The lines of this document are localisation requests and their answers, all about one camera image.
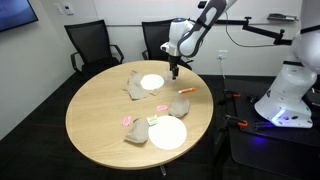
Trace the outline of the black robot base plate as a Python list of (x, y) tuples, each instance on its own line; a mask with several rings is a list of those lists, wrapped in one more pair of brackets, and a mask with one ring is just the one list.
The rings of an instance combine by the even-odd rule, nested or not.
[(315, 127), (276, 127), (254, 110), (252, 96), (243, 93), (231, 100), (236, 115), (248, 121), (231, 135), (233, 159), (247, 166), (262, 168), (297, 167), (318, 169), (319, 130)]

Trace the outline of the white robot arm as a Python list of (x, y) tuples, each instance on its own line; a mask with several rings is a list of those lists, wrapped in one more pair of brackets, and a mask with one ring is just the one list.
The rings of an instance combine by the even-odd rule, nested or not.
[[(204, 38), (236, 1), (208, 0), (196, 20), (171, 21), (168, 41), (161, 50), (168, 54), (173, 78), (178, 77), (180, 58), (197, 55)], [(312, 112), (303, 96), (320, 74), (320, 0), (302, 0), (300, 24), (279, 74), (254, 104), (255, 111), (277, 127), (313, 126)]]

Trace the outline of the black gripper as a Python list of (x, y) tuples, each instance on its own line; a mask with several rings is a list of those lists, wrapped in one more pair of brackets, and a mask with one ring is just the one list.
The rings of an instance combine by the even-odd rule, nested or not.
[(168, 56), (168, 62), (171, 70), (172, 80), (175, 80), (179, 76), (178, 62), (180, 61), (179, 56)]

